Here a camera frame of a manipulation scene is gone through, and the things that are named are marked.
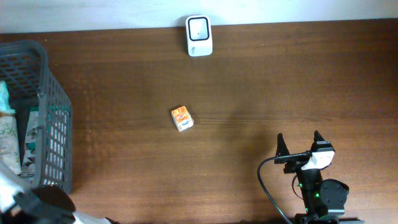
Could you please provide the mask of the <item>grey plastic mesh basket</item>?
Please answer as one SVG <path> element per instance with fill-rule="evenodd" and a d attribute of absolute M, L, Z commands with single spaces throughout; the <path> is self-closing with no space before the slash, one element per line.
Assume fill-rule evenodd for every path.
<path fill-rule="evenodd" d="M 16 111 L 22 172 L 33 187 L 72 191 L 72 120 L 69 97 L 49 69 L 46 50 L 32 40 L 1 44 L 1 80 Z"/>

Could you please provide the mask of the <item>white cream tube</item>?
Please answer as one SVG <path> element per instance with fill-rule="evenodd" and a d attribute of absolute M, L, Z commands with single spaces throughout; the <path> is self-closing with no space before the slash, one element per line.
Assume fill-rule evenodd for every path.
<path fill-rule="evenodd" d="M 1 113 L 1 161 L 16 175 L 21 174 L 16 118 L 5 113 Z"/>

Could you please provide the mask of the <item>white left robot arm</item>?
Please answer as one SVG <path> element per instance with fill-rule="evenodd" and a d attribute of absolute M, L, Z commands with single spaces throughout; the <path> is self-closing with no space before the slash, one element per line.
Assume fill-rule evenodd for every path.
<path fill-rule="evenodd" d="M 56 185 L 33 188 L 1 163 L 1 223 L 117 224 L 79 212 Z"/>

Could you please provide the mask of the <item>small orange carton box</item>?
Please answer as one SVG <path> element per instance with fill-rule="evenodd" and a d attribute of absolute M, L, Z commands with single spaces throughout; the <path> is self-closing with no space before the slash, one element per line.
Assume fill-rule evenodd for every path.
<path fill-rule="evenodd" d="M 171 115 L 179 132 L 189 129 L 194 125 L 194 120 L 186 106 L 180 106 L 172 110 Z"/>

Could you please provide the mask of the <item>teal snack packet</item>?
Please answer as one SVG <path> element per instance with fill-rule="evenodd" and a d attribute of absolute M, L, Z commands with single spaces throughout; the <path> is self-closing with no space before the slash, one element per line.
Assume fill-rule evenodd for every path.
<path fill-rule="evenodd" d="M 5 81 L 1 81 L 1 113 L 14 116 L 16 111 L 11 108 L 9 103 L 9 92 Z"/>

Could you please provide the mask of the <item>white barcode scanner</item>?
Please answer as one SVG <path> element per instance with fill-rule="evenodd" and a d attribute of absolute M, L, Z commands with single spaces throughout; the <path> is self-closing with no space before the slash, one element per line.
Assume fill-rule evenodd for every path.
<path fill-rule="evenodd" d="M 187 49 L 191 57 L 208 56 L 213 53 L 211 21 L 208 16 L 189 16 L 185 21 Z"/>

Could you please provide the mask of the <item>green wipes packet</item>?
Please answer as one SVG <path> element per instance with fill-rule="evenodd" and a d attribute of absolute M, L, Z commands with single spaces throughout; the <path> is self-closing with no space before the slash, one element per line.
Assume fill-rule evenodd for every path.
<path fill-rule="evenodd" d="M 31 107 L 20 177 L 35 185 L 66 186 L 72 180 L 70 112 L 52 106 L 44 114 Z"/>

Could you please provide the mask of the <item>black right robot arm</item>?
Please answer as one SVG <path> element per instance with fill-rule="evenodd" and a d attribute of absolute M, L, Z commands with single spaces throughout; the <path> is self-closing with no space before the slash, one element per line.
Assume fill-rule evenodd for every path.
<path fill-rule="evenodd" d="M 285 174 L 295 174 L 306 212 L 296 214 L 295 223 L 364 223 L 358 218 L 342 218 L 349 194 L 348 185 L 324 179 L 321 171 L 331 165 L 335 149 L 318 131 L 310 150 L 291 154 L 281 133 L 277 135 L 275 164 L 283 164 Z"/>

